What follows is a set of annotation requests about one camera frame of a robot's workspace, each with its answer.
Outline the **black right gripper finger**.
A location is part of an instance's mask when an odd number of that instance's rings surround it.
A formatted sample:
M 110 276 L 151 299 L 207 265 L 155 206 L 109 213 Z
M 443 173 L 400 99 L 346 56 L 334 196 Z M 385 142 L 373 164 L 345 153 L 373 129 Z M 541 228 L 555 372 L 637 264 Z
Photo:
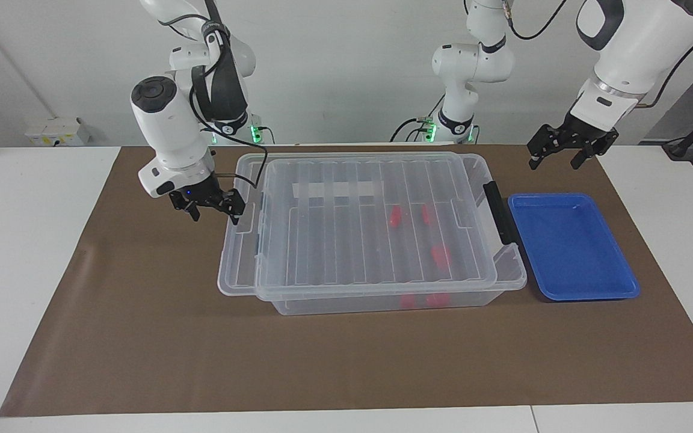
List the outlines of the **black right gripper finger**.
M 189 214 L 193 222 L 200 220 L 200 211 L 195 202 L 185 199 L 182 194 L 170 194 L 174 209 Z
M 247 203 L 236 188 L 220 192 L 220 212 L 229 217 L 229 221 L 237 226 L 245 211 Z

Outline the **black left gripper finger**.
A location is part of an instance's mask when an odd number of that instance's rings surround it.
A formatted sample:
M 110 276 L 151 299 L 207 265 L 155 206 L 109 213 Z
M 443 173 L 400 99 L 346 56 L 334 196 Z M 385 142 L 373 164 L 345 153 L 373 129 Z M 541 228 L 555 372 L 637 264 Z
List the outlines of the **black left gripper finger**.
M 593 156 L 600 155 L 605 152 L 605 141 L 595 140 L 593 142 L 585 142 L 576 155 L 570 160 L 570 166 L 573 170 L 580 169 L 588 159 Z
M 531 154 L 529 160 L 531 170 L 536 170 L 546 157 L 558 152 L 557 137 L 558 130 L 550 125 L 542 125 L 537 129 L 527 143 L 527 148 Z

